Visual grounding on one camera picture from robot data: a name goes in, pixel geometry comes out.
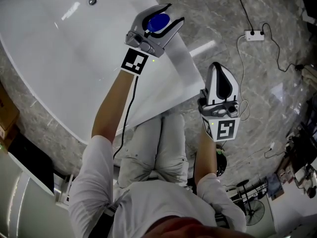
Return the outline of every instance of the marble floor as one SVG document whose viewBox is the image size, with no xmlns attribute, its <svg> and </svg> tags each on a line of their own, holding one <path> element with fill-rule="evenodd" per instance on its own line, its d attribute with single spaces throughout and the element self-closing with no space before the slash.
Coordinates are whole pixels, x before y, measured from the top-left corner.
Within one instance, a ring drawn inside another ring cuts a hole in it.
<svg viewBox="0 0 317 238">
<path fill-rule="evenodd" d="M 157 0 L 173 3 L 173 19 L 185 16 L 180 35 L 192 51 L 209 43 L 208 50 L 194 57 L 205 79 L 209 65 L 217 61 L 231 70 L 238 82 L 242 78 L 242 65 L 236 50 L 236 40 L 250 29 L 239 0 Z M 301 63 L 309 55 L 309 33 L 297 14 L 294 0 L 243 0 L 254 29 L 264 22 L 271 25 L 274 39 L 281 47 L 280 65 L 285 69 L 289 63 Z M 285 136 L 295 128 L 306 110 L 305 101 L 312 90 L 302 82 L 301 75 L 292 67 L 286 72 L 277 68 L 277 47 L 268 38 L 264 42 L 240 42 L 245 64 L 245 79 L 242 86 L 244 98 L 251 106 L 248 120 L 241 122 L 235 140 L 224 145 L 228 165 L 221 176 L 225 185 L 236 184 L 244 179 L 256 181 L 275 171 L 282 155 L 266 159 L 264 152 L 274 142 L 272 156 L 281 153 L 286 143 Z M 0 47 L 0 80 L 19 110 L 19 127 L 23 134 L 46 152 L 57 170 L 65 174 L 77 174 L 85 145 L 72 137 L 36 101 L 19 78 Z M 192 164 L 197 150 L 201 118 L 194 97 L 170 112 L 180 113 L 185 118 L 186 154 Z M 126 143 L 133 131 L 125 134 Z M 120 145 L 120 137 L 114 148 Z"/>
</svg>

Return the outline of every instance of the white shirt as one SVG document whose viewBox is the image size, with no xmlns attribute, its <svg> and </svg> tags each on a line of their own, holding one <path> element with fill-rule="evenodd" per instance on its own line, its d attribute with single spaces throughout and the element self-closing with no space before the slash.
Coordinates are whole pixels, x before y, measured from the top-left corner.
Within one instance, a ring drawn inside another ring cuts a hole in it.
<svg viewBox="0 0 317 238">
<path fill-rule="evenodd" d="M 83 165 L 70 190 L 69 214 L 77 238 L 87 238 L 106 207 L 112 203 L 112 144 L 102 136 L 91 139 Z M 243 211 L 227 196 L 215 174 L 206 175 L 197 195 L 166 181 L 135 182 L 119 203 L 108 237 L 140 238 L 166 216 L 192 217 L 216 226 L 215 211 L 226 216 L 231 228 L 245 232 Z"/>
</svg>

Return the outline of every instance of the white bathtub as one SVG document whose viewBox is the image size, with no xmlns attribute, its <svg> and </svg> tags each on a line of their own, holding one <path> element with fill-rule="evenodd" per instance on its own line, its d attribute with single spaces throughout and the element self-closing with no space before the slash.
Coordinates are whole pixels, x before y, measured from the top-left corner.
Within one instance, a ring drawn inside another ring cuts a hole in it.
<svg viewBox="0 0 317 238">
<path fill-rule="evenodd" d="M 87 143 L 128 49 L 125 34 L 137 13 L 155 4 L 155 0 L 98 0 L 94 6 L 88 0 L 0 0 L 0 40 L 32 94 L 65 129 Z M 147 62 L 140 76 L 129 127 L 204 87 L 178 34 L 165 50 L 161 58 Z"/>
</svg>

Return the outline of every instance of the white power strip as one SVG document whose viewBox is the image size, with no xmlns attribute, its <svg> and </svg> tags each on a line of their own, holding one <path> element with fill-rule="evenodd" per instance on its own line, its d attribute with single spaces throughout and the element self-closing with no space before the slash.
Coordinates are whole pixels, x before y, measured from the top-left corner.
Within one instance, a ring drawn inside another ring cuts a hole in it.
<svg viewBox="0 0 317 238">
<path fill-rule="evenodd" d="M 246 40 L 251 41 L 264 41 L 264 34 L 261 34 L 262 31 L 254 31 L 254 35 L 251 34 L 251 31 L 244 31 Z"/>
</svg>

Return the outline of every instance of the gray pants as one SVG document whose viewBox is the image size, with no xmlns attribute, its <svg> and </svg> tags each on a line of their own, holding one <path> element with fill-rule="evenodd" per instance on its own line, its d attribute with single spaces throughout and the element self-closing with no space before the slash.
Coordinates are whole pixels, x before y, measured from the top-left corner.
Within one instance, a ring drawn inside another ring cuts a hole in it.
<svg viewBox="0 0 317 238">
<path fill-rule="evenodd" d="M 187 187 L 184 117 L 154 117 L 139 125 L 121 161 L 118 185 L 126 188 L 150 177 Z"/>
</svg>

